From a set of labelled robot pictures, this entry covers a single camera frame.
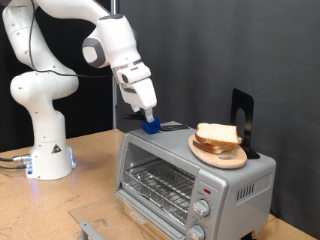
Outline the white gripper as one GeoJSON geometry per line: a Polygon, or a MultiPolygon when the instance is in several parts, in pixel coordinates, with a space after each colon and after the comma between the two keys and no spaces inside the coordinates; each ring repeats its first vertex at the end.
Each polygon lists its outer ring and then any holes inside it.
{"type": "Polygon", "coordinates": [[[136,65],[118,69],[116,79],[124,101],[131,105],[135,113],[139,112],[140,108],[145,109],[146,121],[153,122],[152,108],[156,106],[157,98],[150,69],[143,62],[140,62],[136,65]]]}

